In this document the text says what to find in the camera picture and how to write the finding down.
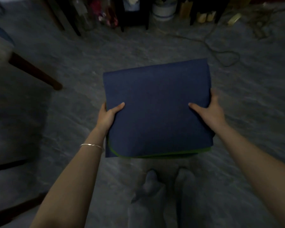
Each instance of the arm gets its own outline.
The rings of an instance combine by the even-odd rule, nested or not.
[[[211,94],[208,108],[193,103],[189,103],[189,107],[219,136],[266,207],[285,227],[285,164],[232,129],[225,121],[217,95],[212,90]]]
[[[106,111],[100,109],[97,125],[84,143],[102,146],[114,121],[115,113],[125,103]],[[31,228],[84,227],[95,186],[102,150],[96,146],[82,146],[67,165],[43,200]]]

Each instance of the cable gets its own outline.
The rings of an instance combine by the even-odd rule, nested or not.
[[[177,34],[171,34],[171,33],[168,33],[168,32],[165,32],[161,29],[159,29],[155,23],[155,26],[157,28],[158,31],[160,31],[161,33],[165,34],[165,35],[168,35],[170,37],[174,37],[174,38],[181,38],[181,39],[186,39],[186,40],[190,40],[190,41],[194,41],[194,42],[199,42],[199,43],[202,43],[211,53],[211,55],[223,66],[223,67],[231,67],[233,65],[235,65],[236,63],[238,63],[240,60],[241,60],[241,55],[238,53],[238,52],[235,52],[235,51],[232,51],[232,50],[226,50],[226,51],[218,51],[218,50],[215,50],[213,48],[211,48],[211,46],[206,42],[206,39],[209,38],[213,32],[215,31],[216,27],[217,27],[217,24],[214,24],[213,28],[211,29],[211,31],[206,34],[206,36],[203,38],[203,39],[197,39],[197,38],[187,38],[187,37],[183,37],[183,36],[180,36],[180,35],[177,35]],[[237,59],[232,62],[231,64],[229,65],[226,65],[224,64],[218,57],[217,57],[217,54],[226,54],[226,53],[231,53],[231,54],[234,54]]]

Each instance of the forearm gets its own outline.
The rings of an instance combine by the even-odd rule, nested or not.
[[[102,146],[105,134],[95,128],[85,143]],[[82,146],[42,202],[31,227],[84,227],[101,149]]]
[[[217,134],[267,208],[285,226],[285,164],[228,125],[222,126]]]

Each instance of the green mat edge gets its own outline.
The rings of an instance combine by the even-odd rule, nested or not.
[[[127,157],[127,156],[122,156],[118,154],[111,146],[110,146],[110,140],[109,136],[107,136],[107,145],[110,149],[110,151],[115,154],[117,157],[123,157],[123,158],[161,158],[161,157],[166,157],[171,156],[171,155],[178,155],[178,154],[196,154],[196,153],[203,153],[211,150],[211,147],[207,148],[202,148],[202,149],[194,149],[194,150],[186,150],[186,151],[179,151],[179,152],[172,152],[172,153],[161,153],[161,154],[155,154],[155,155],[144,155],[144,156],[136,156],[136,157]]]

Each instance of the left hand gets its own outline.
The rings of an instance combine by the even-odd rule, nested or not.
[[[115,114],[118,111],[121,111],[124,106],[125,103],[123,102],[117,107],[114,107],[113,109],[107,111],[107,104],[103,103],[98,114],[96,127],[106,135],[114,121]]]

